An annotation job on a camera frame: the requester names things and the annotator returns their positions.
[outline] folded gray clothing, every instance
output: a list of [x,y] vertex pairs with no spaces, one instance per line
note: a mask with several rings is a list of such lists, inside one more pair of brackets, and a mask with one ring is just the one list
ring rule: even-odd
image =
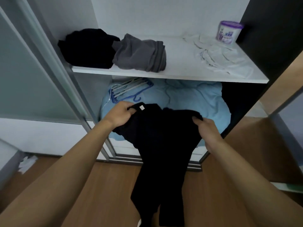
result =
[[112,44],[116,54],[113,63],[121,69],[159,72],[166,68],[166,51],[163,41],[140,40],[125,34],[121,41]]

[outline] plastic container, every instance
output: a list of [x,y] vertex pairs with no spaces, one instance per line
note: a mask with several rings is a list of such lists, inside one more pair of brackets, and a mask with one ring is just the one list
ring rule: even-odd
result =
[[244,25],[238,22],[223,20],[219,24],[219,29],[216,39],[225,44],[232,44],[236,42],[243,28]]

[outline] black pants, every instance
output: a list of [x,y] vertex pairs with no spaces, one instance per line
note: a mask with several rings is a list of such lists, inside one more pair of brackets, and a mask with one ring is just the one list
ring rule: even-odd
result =
[[157,104],[138,103],[137,112],[114,132],[131,142],[140,152],[143,166],[131,200],[142,219],[151,226],[160,205],[160,226],[184,226],[182,185],[193,150],[201,137],[191,110],[161,109]]

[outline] black wardrobe panel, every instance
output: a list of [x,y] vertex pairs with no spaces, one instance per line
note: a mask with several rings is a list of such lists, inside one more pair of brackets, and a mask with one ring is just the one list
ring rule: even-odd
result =
[[254,106],[266,87],[267,84],[222,82],[222,98],[232,114],[229,126],[221,134],[223,138]]
[[237,43],[273,83],[303,50],[303,0],[250,0]]

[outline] forearm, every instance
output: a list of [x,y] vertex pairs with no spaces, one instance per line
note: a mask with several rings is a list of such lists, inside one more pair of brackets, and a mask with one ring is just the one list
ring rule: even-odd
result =
[[303,226],[303,208],[276,189],[227,143],[220,142],[212,150],[258,223]]
[[0,215],[3,226],[47,226],[62,219],[80,194],[113,127],[101,121]]

